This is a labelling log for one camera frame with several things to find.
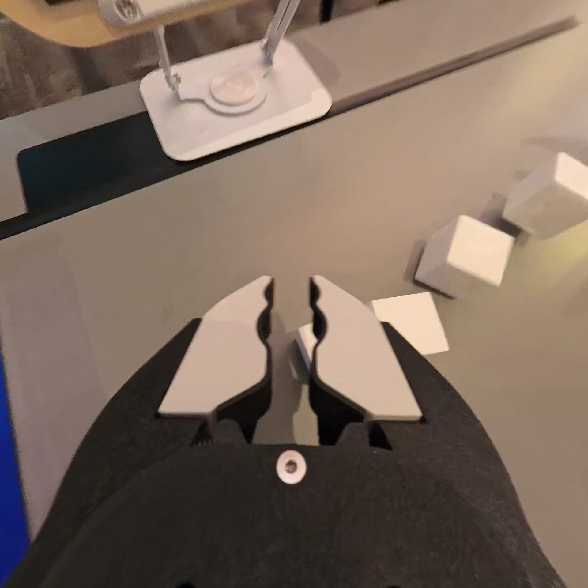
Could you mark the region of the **white hard foam cube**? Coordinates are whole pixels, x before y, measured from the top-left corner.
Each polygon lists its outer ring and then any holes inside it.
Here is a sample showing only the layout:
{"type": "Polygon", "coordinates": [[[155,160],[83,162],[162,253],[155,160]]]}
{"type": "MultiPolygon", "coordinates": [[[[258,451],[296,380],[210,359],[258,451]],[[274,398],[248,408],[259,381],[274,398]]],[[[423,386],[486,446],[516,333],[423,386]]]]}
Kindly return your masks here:
{"type": "Polygon", "coordinates": [[[426,241],[415,281],[453,299],[499,288],[514,244],[513,236],[460,215],[426,241]]]}
{"type": "Polygon", "coordinates": [[[387,323],[422,356],[448,352],[449,341],[430,293],[414,293],[372,300],[367,305],[351,295],[327,300],[325,338],[318,342],[311,324],[298,328],[296,345],[301,366],[311,370],[316,345],[324,352],[340,352],[338,358],[364,359],[369,352],[383,348],[387,323]]]}
{"type": "Polygon", "coordinates": [[[521,231],[549,239],[587,221],[587,165],[565,152],[521,179],[502,217],[521,231]]]}

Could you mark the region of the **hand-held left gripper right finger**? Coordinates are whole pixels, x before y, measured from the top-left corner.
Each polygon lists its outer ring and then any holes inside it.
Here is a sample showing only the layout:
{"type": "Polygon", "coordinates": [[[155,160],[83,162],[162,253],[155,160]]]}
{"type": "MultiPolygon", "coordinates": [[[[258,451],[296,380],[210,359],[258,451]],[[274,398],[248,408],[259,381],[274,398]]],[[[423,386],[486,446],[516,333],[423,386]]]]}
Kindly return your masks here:
{"type": "Polygon", "coordinates": [[[359,299],[327,278],[310,278],[313,312],[309,400],[319,437],[350,423],[418,422],[423,417],[387,332],[359,299]]]}

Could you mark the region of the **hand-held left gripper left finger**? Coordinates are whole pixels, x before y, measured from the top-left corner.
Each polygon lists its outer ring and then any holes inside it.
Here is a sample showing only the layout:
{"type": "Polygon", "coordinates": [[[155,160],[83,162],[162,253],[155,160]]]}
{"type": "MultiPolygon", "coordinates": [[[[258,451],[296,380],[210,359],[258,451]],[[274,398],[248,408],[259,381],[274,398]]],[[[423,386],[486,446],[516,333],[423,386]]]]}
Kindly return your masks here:
{"type": "Polygon", "coordinates": [[[252,439],[272,396],[274,280],[262,275],[205,313],[159,405],[161,417],[237,422],[252,439]]]}

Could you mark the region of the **wooden book stand white base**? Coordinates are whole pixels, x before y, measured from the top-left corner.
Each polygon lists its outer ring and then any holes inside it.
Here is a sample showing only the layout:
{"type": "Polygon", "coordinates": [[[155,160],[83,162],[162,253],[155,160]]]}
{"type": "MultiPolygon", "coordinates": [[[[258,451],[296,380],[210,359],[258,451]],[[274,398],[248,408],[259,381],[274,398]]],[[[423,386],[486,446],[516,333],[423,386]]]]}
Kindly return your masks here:
{"type": "Polygon", "coordinates": [[[198,160],[315,121],[332,97],[288,27],[300,1],[279,1],[261,40],[173,65],[165,26],[243,1],[1,1],[26,30],[71,48],[153,33],[159,68],[139,91],[164,153],[198,160]]]}

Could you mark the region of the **blue plastic bin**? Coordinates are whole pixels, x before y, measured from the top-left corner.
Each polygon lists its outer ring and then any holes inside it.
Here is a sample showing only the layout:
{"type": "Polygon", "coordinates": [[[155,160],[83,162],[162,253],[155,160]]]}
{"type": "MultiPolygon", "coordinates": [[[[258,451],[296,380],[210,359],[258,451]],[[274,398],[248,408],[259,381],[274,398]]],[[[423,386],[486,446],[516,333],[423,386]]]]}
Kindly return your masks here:
{"type": "Polygon", "coordinates": [[[29,544],[4,358],[1,357],[1,539],[26,550],[29,544]]]}

